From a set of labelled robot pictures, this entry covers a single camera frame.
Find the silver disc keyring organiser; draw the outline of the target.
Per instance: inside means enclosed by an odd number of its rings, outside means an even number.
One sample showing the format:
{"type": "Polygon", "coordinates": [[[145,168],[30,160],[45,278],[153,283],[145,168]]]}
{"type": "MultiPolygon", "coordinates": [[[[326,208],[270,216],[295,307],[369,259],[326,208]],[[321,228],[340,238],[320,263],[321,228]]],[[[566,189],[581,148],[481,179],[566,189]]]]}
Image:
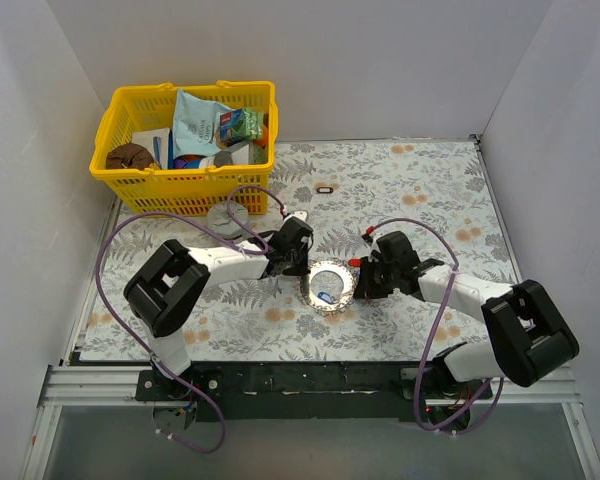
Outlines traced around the silver disc keyring organiser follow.
{"type": "Polygon", "coordinates": [[[354,272],[342,261],[310,261],[309,273],[299,283],[299,299],[320,315],[334,315],[346,310],[353,301],[357,285],[354,272]],[[327,292],[336,298],[333,305],[317,298],[319,292],[327,292]]]}

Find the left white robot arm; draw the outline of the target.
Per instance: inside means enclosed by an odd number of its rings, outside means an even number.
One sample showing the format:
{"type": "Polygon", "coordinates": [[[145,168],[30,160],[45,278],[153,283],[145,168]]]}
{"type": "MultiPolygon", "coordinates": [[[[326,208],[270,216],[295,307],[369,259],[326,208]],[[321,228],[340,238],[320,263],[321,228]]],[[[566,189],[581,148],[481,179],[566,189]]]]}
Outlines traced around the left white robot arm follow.
{"type": "Polygon", "coordinates": [[[192,390],[183,325],[204,291],[239,280],[302,277],[309,273],[312,239],[313,229],[292,214],[279,229],[264,234],[263,246],[255,238],[234,248],[193,248],[168,240],[154,252],[123,295],[143,322],[151,361],[160,372],[158,387],[168,398],[180,400],[192,390]]]}

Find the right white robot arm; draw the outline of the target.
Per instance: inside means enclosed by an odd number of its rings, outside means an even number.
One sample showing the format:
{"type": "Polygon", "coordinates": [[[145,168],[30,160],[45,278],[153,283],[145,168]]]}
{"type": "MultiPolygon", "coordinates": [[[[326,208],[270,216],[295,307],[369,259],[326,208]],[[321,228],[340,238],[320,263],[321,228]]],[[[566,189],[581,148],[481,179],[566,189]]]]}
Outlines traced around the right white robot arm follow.
{"type": "Polygon", "coordinates": [[[529,387],[579,355],[574,333],[539,282],[454,274],[440,260],[420,259],[401,231],[379,238],[365,233],[363,239],[371,250],[359,261],[355,298],[383,299],[400,291],[486,326],[486,340],[461,342],[425,363],[422,381],[440,395],[455,397],[471,381],[496,377],[529,387]]]}

